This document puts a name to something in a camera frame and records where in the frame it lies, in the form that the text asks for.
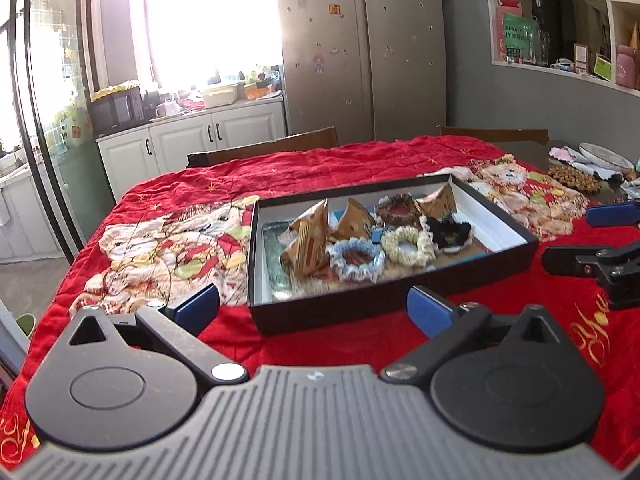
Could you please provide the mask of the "dark wooden headboard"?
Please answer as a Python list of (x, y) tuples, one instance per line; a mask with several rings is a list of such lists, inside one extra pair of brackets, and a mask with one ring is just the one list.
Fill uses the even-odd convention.
[(188, 155), (186, 168), (206, 168), (235, 159), (248, 159), (273, 153), (303, 152), (315, 148), (338, 148), (339, 146), (335, 128), (328, 127), (286, 136), (282, 139), (244, 145), (239, 148), (191, 153)]
[(440, 136), (469, 136), (488, 143), (533, 142), (545, 146), (549, 142), (546, 129), (480, 129), (437, 126)]

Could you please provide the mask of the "white kitchen cabinet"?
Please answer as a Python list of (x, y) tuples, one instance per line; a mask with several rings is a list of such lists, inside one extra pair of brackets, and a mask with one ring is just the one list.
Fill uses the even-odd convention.
[(188, 155), (286, 136), (282, 96), (172, 116), (96, 140), (115, 200), (136, 184), (186, 168)]

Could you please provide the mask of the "black framed glass door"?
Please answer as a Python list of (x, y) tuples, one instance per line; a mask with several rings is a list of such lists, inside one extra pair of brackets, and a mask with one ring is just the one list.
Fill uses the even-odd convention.
[(1, 0), (1, 259), (72, 262), (104, 211), (88, 0)]

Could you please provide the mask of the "dark wooden headboard right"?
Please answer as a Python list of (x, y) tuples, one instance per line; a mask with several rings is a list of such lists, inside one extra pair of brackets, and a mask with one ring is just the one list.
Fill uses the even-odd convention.
[(545, 146), (549, 142), (546, 129), (480, 129), (437, 126), (440, 136), (469, 136), (488, 143), (533, 142)]

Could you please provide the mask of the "dark wooden headboard left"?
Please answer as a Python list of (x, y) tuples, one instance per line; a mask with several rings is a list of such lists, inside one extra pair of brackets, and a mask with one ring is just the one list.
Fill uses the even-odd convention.
[(273, 153), (303, 152), (315, 148), (338, 148), (339, 146), (335, 128), (328, 127), (286, 136), (282, 139), (244, 145), (239, 148), (191, 153), (188, 155), (186, 168), (206, 168), (235, 159), (248, 159)]

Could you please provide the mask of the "white round plate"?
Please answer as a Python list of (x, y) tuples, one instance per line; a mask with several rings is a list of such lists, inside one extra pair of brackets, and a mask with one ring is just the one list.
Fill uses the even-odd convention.
[(626, 172), (634, 170), (634, 164), (628, 159), (600, 145), (582, 142), (578, 145), (580, 154), (596, 166)]

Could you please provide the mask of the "brown crochet scrunchie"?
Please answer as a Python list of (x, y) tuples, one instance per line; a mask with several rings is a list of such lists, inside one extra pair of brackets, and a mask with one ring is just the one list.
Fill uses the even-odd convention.
[(420, 226), (421, 211), (416, 201), (408, 193), (384, 196), (375, 207), (375, 214), (383, 224), (398, 228), (398, 226)]

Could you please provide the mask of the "cream crochet scrunchie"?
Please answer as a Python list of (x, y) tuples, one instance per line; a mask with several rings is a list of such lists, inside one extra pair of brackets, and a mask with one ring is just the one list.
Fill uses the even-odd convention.
[(400, 226), (382, 236), (382, 249), (388, 260), (400, 266), (426, 268), (436, 259), (430, 231)]

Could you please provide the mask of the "brown pyramid packet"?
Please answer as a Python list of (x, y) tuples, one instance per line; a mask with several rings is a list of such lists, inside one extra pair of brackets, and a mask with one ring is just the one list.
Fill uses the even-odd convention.
[(306, 278), (326, 264), (326, 239), (329, 236), (328, 200), (309, 207), (288, 227), (293, 239), (280, 255), (298, 278)]
[(452, 192), (450, 184), (445, 184), (435, 192), (416, 198), (414, 201), (427, 218), (442, 220), (448, 214), (454, 214), (457, 211), (454, 192)]
[(362, 203), (349, 198), (347, 207), (341, 215), (337, 226), (331, 231), (332, 240), (370, 240), (375, 220)]

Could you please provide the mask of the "blue binder clip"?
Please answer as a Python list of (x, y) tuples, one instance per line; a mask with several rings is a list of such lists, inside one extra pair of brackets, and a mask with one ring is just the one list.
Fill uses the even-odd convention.
[(380, 244), (384, 231), (382, 229), (374, 229), (371, 233), (371, 242), (373, 244)]

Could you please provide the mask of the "silver double-door refrigerator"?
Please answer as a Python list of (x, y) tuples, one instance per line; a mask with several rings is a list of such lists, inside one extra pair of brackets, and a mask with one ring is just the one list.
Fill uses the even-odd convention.
[(447, 115), (442, 0), (278, 0), (288, 128), (340, 144), (431, 136)]

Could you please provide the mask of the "pink jar on shelf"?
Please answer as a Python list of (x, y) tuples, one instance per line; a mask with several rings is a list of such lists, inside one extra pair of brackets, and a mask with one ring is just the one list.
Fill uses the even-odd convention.
[(615, 82), (628, 89), (636, 88), (636, 50), (620, 44), (616, 48)]

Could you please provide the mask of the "black white crochet scrunchie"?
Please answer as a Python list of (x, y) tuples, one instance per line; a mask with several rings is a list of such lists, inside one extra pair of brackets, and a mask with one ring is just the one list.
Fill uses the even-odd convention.
[(451, 214), (442, 219), (426, 217), (425, 225), (438, 252), (456, 254), (472, 244), (472, 226), (469, 222), (457, 222)]

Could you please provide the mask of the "green sign on shelf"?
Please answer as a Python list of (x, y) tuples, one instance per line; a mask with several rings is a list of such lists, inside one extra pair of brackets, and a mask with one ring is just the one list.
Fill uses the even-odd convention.
[(535, 61), (535, 37), (538, 24), (530, 18), (503, 15), (503, 43), (506, 60), (511, 63)]

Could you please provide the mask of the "light blue crochet scrunchie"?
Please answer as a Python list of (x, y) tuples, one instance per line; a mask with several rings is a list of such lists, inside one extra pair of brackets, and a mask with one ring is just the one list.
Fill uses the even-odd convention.
[(341, 282), (376, 283), (385, 268), (385, 252), (364, 238), (339, 240), (326, 248), (326, 254)]

